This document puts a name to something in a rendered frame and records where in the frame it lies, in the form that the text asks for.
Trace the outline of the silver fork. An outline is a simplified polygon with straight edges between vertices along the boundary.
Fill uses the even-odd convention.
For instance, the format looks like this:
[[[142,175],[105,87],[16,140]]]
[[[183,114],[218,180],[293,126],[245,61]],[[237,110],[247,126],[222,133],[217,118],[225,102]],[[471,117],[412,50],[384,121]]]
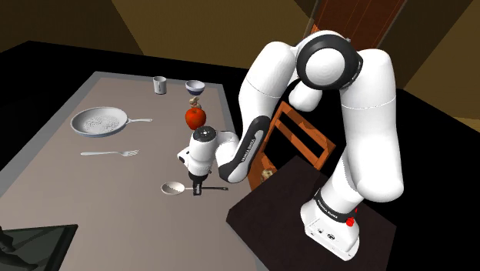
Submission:
[[[98,156],[98,155],[107,155],[107,154],[119,154],[120,156],[128,157],[128,156],[135,156],[139,154],[139,150],[131,150],[131,151],[124,151],[124,152],[81,152],[81,156]]]

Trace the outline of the dark wooden door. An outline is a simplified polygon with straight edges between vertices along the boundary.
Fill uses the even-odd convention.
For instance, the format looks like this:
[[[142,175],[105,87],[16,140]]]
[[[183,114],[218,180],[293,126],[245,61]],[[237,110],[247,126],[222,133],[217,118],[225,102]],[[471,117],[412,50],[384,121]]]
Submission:
[[[407,0],[317,0],[306,35],[332,30],[356,50],[377,48]]]

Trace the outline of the red apple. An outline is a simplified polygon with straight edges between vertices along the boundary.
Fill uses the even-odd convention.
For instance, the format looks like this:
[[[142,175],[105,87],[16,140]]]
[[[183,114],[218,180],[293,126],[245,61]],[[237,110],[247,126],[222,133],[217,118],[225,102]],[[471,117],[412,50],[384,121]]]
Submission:
[[[200,108],[190,108],[185,113],[185,121],[191,130],[196,130],[206,123],[206,114]]]

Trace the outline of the dark robot stand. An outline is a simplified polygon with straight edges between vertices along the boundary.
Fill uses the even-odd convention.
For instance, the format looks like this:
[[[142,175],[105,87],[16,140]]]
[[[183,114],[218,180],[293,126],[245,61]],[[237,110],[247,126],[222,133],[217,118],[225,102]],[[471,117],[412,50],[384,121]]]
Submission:
[[[388,271],[396,227],[364,203],[358,206],[359,248],[351,260],[305,235],[300,208],[327,179],[296,156],[234,205],[226,221],[269,271]]]

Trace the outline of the orange wooden chair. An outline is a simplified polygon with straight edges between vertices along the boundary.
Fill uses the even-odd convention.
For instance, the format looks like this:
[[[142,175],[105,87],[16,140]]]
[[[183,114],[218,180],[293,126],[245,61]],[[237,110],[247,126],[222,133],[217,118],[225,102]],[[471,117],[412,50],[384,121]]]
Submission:
[[[296,126],[298,126],[303,132],[305,132],[309,138],[314,140],[318,146],[323,148],[323,152],[320,156],[314,154],[304,142],[295,135],[281,120],[281,115],[287,115]],[[309,121],[303,118],[298,112],[296,112],[287,102],[281,102],[278,110],[273,116],[269,130],[266,133],[265,139],[258,148],[258,152],[255,158],[252,160],[252,166],[248,173],[248,182],[251,190],[256,189],[262,182],[268,179],[278,170],[274,164],[270,161],[269,157],[265,154],[264,150],[268,144],[270,136],[274,129],[277,129],[282,135],[310,162],[313,167],[320,170],[328,157],[332,154],[336,145],[317,130]]]

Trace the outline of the grey cup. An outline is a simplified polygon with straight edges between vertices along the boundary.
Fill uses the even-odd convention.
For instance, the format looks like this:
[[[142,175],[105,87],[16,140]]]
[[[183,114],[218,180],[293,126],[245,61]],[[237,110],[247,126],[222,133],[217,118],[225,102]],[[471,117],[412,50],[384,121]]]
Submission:
[[[164,95],[167,92],[167,78],[163,76],[155,76],[153,78],[154,92],[159,95]]]

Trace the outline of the grey frying pan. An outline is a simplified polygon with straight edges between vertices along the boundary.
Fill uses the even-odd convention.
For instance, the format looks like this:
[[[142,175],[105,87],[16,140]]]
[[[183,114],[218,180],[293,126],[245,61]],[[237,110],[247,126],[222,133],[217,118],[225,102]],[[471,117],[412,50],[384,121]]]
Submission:
[[[129,123],[151,121],[152,119],[130,119],[121,109],[101,106],[77,113],[71,120],[71,127],[81,136],[101,138],[122,131]]]

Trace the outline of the white and blue bowl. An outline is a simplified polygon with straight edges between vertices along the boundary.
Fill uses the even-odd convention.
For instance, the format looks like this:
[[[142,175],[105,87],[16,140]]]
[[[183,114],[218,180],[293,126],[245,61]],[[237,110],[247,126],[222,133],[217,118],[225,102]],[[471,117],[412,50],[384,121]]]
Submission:
[[[188,80],[185,87],[191,95],[201,95],[205,90],[205,83],[199,80]]]

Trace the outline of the dark sink basin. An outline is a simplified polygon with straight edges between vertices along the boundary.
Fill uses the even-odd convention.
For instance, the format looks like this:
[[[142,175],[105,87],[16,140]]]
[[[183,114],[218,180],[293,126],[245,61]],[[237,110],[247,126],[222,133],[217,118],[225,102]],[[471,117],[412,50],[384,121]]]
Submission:
[[[24,229],[3,229],[13,238],[16,255],[27,263],[38,264],[32,271],[59,271],[78,229],[76,224]]]

